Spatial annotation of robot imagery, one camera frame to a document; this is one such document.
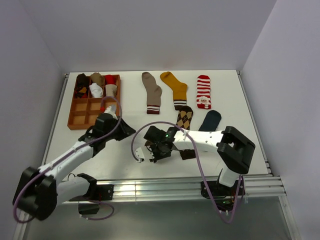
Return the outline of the wooden compartment tray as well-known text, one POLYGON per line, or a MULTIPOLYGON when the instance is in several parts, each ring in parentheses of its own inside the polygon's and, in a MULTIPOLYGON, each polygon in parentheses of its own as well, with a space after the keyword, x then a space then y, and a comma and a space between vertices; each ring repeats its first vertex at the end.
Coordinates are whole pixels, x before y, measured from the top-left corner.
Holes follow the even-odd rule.
POLYGON ((105 91, 105 81, 102 87, 103 95, 100 98, 93 98, 90 92, 90 88, 88 90, 87 98, 74 98, 74 90, 73 97, 70 106, 70 113, 67 122, 67 126, 70 130, 86 130, 90 126, 94 125, 97 117, 103 113, 104 110, 110 105, 116 105, 116 115, 120 114, 120 109, 118 106, 118 102, 121 101, 121 78, 118 74, 112 74, 116 77, 116 85, 117 85, 117 94, 116 97, 106 96, 105 91))

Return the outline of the brown argyle sock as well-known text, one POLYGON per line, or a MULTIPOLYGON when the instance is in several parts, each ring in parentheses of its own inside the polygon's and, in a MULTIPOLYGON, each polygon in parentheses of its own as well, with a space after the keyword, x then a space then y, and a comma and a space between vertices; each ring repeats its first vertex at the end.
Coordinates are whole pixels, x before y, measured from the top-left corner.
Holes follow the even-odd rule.
MULTIPOLYGON (((176 125, 185 129, 190 130, 191 121, 193 118, 193 110, 187 105, 180 105, 177 107, 178 115, 176 125)), ((193 149, 180 150, 179 151, 182 160, 194 159, 196 157, 193 149)))

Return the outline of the cream brown striped sock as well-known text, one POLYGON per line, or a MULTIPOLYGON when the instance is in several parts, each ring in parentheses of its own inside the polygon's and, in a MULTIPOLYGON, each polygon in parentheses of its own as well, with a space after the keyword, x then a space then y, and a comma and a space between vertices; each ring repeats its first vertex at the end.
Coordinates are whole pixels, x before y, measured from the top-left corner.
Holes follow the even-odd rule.
POLYGON ((146 149, 147 149, 149 152, 152 152, 151 146, 152 146, 153 144, 154 144, 153 142, 147 140, 147 141, 145 142, 144 146, 146 147, 146 149))

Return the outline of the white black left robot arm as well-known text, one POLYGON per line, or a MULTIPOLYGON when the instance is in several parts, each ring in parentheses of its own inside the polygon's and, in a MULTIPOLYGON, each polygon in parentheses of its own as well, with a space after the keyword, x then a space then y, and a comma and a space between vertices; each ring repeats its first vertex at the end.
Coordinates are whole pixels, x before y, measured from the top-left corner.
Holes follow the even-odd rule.
POLYGON ((97 180, 79 173, 72 180, 64 178, 82 163, 95 157, 111 140, 121 141, 135 134, 120 116, 102 113, 95 124, 62 156, 38 168, 26 168, 20 177, 12 200, 14 219, 20 223, 17 210, 43 221, 56 206, 73 198, 92 200, 98 193, 97 180))

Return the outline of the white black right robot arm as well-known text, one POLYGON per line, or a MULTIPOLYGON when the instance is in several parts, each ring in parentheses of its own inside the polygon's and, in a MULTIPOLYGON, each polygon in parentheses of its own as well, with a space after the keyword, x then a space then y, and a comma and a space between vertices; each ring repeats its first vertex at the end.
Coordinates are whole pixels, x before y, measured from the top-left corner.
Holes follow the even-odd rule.
POLYGON ((190 131, 170 127, 166 132, 151 126, 144 139, 149 146, 139 147, 135 156, 140 162, 168 158, 172 151, 197 150, 199 152, 218 153, 225 167, 221 170, 216 183, 217 191, 229 194, 239 176, 249 172, 256 145, 233 126, 221 131, 190 131))

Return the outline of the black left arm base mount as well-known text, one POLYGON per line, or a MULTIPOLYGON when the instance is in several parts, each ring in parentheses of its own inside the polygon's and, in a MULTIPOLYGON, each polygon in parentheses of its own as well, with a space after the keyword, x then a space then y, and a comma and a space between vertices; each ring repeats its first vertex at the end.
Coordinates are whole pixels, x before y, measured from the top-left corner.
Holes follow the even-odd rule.
POLYGON ((115 208, 107 202, 113 199, 113 193, 113 184, 97 184, 91 196, 77 196, 67 202, 78 204, 78 213, 80 218, 91 221, 100 221, 110 218, 115 212, 115 208), (107 208, 111 209, 109 215, 105 217, 91 216, 96 215, 99 210, 105 210, 107 208))

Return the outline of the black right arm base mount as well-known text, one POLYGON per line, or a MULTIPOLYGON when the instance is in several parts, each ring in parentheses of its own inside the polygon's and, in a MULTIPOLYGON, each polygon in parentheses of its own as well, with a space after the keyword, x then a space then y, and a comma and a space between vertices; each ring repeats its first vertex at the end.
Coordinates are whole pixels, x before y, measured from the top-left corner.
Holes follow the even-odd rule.
MULTIPOLYGON (((235 181, 235 184, 232 187, 227 187, 222 184, 219 184, 215 181, 208 181, 209 190, 214 198, 214 201, 217 205, 217 208, 221 211, 231 211, 234 207, 235 196, 238 186, 238 180, 235 181)), ((201 196, 206 199, 210 199, 210 196, 207 191, 207 187, 204 182, 200 182, 201 186, 201 196)), ((243 198, 245 196, 245 188, 243 182, 240 182, 240 187, 238 191, 238 197, 243 198)))

